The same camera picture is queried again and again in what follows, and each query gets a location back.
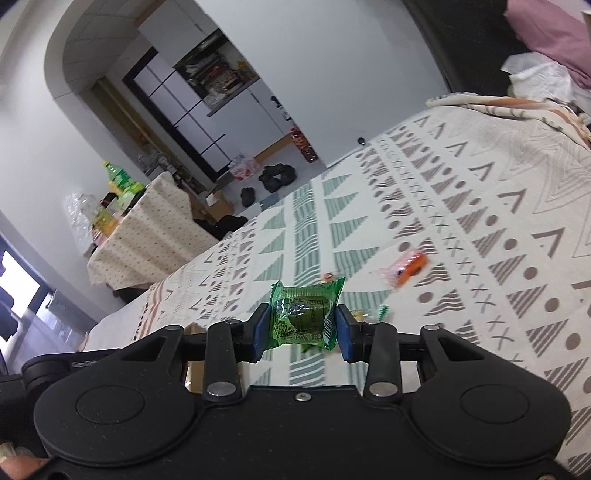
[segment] green candy wrapper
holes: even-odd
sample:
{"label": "green candy wrapper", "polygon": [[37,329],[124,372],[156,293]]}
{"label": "green candy wrapper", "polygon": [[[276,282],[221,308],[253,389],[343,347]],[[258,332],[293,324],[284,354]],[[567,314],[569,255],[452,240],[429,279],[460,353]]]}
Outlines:
{"label": "green candy wrapper", "polygon": [[274,284],[267,348],[308,343],[332,350],[336,344],[334,310],[344,283],[340,278],[309,287],[284,287],[280,281]]}

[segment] orange candy wrapper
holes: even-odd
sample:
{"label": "orange candy wrapper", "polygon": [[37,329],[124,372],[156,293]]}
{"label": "orange candy wrapper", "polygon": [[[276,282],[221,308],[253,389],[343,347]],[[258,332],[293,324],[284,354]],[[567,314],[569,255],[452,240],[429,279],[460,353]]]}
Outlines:
{"label": "orange candy wrapper", "polygon": [[392,288],[400,287],[427,265],[427,262],[427,256],[423,252],[411,249],[388,267],[384,276]]}

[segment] white tissue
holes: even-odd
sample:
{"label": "white tissue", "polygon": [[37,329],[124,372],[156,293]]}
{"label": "white tissue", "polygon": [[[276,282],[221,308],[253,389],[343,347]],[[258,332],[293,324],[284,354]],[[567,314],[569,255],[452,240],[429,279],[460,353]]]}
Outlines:
{"label": "white tissue", "polygon": [[517,98],[572,102],[573,83],[566,67],[537,52],[511,55],[501,70],[509,73]]}

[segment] white wall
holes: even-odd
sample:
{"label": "white wall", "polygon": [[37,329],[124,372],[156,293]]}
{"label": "white wall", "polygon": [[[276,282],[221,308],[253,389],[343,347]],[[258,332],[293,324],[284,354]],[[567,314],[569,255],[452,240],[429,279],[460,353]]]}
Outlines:
{"label": "white wall", "polygon": [[447,92],[400,0],[196,0],[325,163]]}
{"label": "white wall", "polygon": [[20,0],[0,18],[0,57],[9,45],[12,33],[17,29],[30,3],[31,0]]}
{"label": "white wall", "polygon": [[[107,158],[136,178],[142,174],[104,131],[93,127],[96,118],[67,86],[60,86],[60,99],[79,113],[76,124],[48,88],[46,51],[64,14],[73,15],[68,11],[72,3],[79,6],[89,0],[35,2],[5,51],[6,89],[0,97],[0,229],[51,286],[100,320],[119,309],[121,302],[106,286],[90,285],[86,260],[77,252],[62,207],[69,193],[81,190],[102,197],[107,192],[107,177],[100,164],[103,157],[77,127],[108,152]],[[67,32],[58,37],[53,44],[57,51],[51,52],[55,61],[47,66],[59,79],[59,44],[63,37],[63,52]]]}
{"label": "white wall", "polygon": [[113,84],[119,93],[129,102],[136,112],[154,131],[156,136],[162,140],[178,160],[191,172],[206,189],[213,186],[213,182],[197,166],[197,164],[187,155],[187,153],[176,143],[173,138],[166,133],[166,130],[158,123],[150,112],[142,105],[137,97],[123,83],[123,78],[140,61],[140,59],[152,48],[152,44],[141,34],[129,45],[121,54],[117,61],[107,72],[106,77]]}

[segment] patterned bedsheet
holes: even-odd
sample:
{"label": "patterned bedsheet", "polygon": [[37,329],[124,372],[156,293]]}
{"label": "patterned bedsheet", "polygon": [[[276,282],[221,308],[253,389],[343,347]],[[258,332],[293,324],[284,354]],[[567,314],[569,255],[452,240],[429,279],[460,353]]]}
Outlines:
{"label": "patterned bedsheet", "polygon": [[[339,273],[351,310],[388,304],[400,332],[443,325],[561,389],[573,421],[559,459],[580,473],[591,465],[590,212],[588,150],[537,120],[438,106],[107,317],[86,349],[170,323],[246,320],[275,281],[304,286]],[[409,248],[430,263],[391,291],[380,269]],[[337,352],[283,346],[248,365],[245,382],[362,387],[365,372]],[[405,390],[417,388],[413,366],[403,374]]]}

